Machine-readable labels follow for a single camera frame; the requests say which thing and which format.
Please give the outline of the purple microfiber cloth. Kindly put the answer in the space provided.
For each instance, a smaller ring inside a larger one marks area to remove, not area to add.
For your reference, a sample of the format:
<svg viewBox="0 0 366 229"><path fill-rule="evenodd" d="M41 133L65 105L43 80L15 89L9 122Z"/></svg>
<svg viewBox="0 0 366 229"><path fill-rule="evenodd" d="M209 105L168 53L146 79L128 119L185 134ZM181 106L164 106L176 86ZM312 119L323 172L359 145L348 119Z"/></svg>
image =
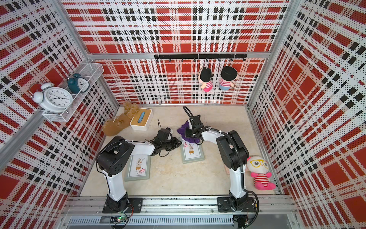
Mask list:
<svg viewBox="0 0 366 229"><path fill-rule="evenodd" d="M179 133L182 139L186 142L198 145L200 143L200 139L198 137L200 128L201 124L193 122L192 126L192 123L188 120L179 129L177 129L177 133Z"/></svg>

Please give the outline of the green frame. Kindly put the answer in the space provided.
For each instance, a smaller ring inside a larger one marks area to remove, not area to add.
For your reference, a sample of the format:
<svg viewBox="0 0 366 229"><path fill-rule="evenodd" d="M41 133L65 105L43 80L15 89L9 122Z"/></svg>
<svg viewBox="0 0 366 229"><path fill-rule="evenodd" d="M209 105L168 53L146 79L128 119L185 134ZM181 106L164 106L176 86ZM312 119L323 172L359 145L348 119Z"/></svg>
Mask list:
<svg viewBox="0 0 366 229"><path fill-rule="evenodd" d="M182 142L182 144L180 145L180 149L183 164L205 160L204 152L200 145L197 145L195 143L189 143L181 137L179 138L179 140Z"/></svg>

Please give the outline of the pink picture frame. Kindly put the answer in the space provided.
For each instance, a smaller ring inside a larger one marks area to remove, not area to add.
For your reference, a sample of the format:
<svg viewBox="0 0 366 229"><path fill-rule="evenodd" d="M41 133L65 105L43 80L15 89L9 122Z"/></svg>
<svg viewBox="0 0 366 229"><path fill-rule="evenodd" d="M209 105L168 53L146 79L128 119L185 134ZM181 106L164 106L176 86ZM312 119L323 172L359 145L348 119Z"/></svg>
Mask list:
<svg viewBox="0 0 366 229"><path fill-rule="evenodd" d="M230 175L230 169L229 169L229 168L227 168L226 166L224 166L224 169L225 169L225 171L226 171L226 174L227 174L227 175Z"/></svg>

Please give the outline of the pink object behind right arm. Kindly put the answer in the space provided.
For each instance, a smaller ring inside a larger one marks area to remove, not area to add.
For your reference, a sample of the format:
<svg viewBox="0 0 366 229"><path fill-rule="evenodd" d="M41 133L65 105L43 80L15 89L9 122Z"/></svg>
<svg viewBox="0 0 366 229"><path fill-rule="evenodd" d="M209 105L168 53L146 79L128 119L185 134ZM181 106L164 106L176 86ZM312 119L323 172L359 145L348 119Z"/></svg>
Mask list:
<svg viewBox="0 0 366 229"><path fill-rule="evenodd" d="M272 173L268 163L261 156L251 156L247 159L246 167L254 179L257 190L274 190L276 185L269 181Z"/></svg>

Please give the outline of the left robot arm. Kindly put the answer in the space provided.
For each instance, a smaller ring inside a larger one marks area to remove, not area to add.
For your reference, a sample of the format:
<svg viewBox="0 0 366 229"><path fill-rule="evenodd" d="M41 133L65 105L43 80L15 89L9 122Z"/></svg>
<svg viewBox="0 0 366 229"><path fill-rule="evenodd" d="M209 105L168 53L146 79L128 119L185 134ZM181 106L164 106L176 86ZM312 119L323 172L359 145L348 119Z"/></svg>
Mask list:
<svg viewBox="0 0 366 229"><path fill-rule="evenodd" d="M170 152L181 144L168 127L159 129L154 139L143 142L115 136L96 158L97 171L104 174L108 185L103 213L125 212L130 206L137 207L142 203L141 198L130 201L124 188L123 169L131 157L160 155L162 150Z"/></svg>

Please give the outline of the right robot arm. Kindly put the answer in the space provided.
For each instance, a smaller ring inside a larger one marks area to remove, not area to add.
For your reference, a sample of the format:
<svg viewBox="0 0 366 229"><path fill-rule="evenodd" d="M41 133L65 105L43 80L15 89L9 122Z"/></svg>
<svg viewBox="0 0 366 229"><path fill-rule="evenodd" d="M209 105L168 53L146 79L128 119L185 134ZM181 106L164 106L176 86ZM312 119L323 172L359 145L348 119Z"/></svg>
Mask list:
<svg viewBox="0 0 366 229"><path fill-rule="evenodd" d="M210 126L204 126L200 115L194 116L191 112L187 112L187 114L189 127L185 129L185 136L191 138L194 143L208 141L217 145L221 159L229 169L230 207L235 211L242 210L251 199L245 188L245 167L249 158L248 149L236 131L226 133Z"/></svg>

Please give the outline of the green frame near arm base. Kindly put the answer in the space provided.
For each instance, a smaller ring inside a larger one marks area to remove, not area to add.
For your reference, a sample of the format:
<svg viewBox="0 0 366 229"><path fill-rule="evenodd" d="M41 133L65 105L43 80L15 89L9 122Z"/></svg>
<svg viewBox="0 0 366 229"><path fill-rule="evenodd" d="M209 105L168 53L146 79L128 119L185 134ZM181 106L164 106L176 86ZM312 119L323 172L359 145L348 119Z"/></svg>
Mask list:
<svg viewBox="0 0 366 229"><path fill-rule="evenodd" d="M150 178L151 156L133 155L129 159L124 181L148 180Z"/></svg>

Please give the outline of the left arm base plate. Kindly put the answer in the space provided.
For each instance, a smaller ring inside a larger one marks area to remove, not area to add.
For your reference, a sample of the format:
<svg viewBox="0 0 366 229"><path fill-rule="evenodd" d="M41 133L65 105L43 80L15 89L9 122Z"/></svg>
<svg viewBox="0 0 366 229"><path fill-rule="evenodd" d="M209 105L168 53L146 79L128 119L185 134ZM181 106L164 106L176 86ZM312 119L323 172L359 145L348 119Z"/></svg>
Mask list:
<svg viewBox="0 0 366 229"><path fill-rule="evenodd" d="M143 198L123 197L121 200L115 201L110 196L107 196L103 208L103 213L140 213L143 205L143 200Z"/></svg>

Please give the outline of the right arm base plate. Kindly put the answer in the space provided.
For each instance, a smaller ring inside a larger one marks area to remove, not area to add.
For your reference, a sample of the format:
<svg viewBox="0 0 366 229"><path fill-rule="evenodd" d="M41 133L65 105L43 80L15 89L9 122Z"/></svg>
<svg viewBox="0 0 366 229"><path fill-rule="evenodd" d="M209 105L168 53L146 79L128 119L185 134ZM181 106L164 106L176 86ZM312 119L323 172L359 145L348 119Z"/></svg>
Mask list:
<svg viewBox="0 0 366 229"><path fill-rule="evenodd" d="M256 212L256 203L252 197L219 197L217 198L218 211L228 212Z"/></svg>

